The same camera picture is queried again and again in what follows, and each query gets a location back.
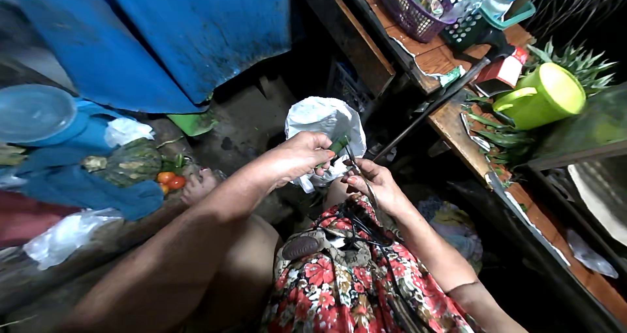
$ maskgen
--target green plastic jug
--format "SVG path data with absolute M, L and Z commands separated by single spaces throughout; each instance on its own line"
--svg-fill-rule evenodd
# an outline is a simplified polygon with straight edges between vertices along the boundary
M 578 114 L 585 102 L 577 78 L 549 62 L 519 80 L 516 90 L 499 94 L 492 108 L 511 117 L 516 129 L 532 129 Z

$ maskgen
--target pumpkin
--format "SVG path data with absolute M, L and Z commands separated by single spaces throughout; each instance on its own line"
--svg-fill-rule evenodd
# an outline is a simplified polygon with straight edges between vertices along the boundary
M 93 165 L 94 158 L 87 157 L 83 165 Z M 138 138 L 124 144 L 106 158 L 104 169 L 93 174 L 104 178 L 118 187 L 128 187 L 145 180 L 154 180 L 161 171 L 161 154 L 153 141 Z

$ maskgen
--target green plastic basket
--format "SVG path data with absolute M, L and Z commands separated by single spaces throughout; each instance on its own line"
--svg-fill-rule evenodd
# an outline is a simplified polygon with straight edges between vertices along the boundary
M 453 4 L 461 0 L 451 0 Z M 445 40 L 449 46 L 456 51 L 464 51 L 476 43 L 476 38 L 482 33 L 486 27 L 493 26 L 498 30 L 505 30 L 506 28 L 521 22 L 536 12 L 536 7 L 531 1 L 525 3 L 516 14 L 506 21 L 499 21 L 490 18 L 486 15 L 483 8 L 473 15 L 468 15 L 465 18 L 460 18 L 456 23 L 448 25 L 440 32 L 440 36 Z

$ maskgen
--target red floral fabric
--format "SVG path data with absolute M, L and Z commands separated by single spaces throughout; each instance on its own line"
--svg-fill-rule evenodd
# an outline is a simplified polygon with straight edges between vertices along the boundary
M 353 197 L 347 202 L 364 208 L 376 221 L 366 197 Z M 335 206 L 321 216 L 333 216 L 337 212 Z M 349 219 L 337 217 L 322 221 L 320 226 L 336 231 L 352 229 Z M 358 235 L 369 239 L 362 231 Z M 325 251 L 293 261 L 285 261 L 279 255 L 262 331 L 403 332 L 388 304 L 388 299 L 394 297 L 391 275 L 411 309 L 435 332 L 480 330 L 402 244 L 395 241 L 386 248 L 393 274 L 388 271 L 387 259 L 379 248 L 372 245 L 367 248 L 370 258 L 362 265 L 347 265 Z

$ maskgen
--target woman's right hand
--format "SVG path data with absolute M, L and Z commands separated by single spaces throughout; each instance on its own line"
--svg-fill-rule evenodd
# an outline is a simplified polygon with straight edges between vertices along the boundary
M 377 165 L 374 161 L 367 159 L 357 158 L 356 162 L 362 174 L 370 181 L 370 186 L 374 191 L 377 205 L 381 210 L 394 218 L 403 217 L 404 215 L 416 212 L 416 208 L 407 196 L 405 196 L 405 193 L 401 191 L 401 188 L 398 187 L 388 168 Z M 352 165 L 349 160 L 344 163 L 348 166 Z M 349 184 L 359 192 L 370 197 L 368 186 L 355 170 L 349 170 L 349 172 L 342 177 L 342 182 Z

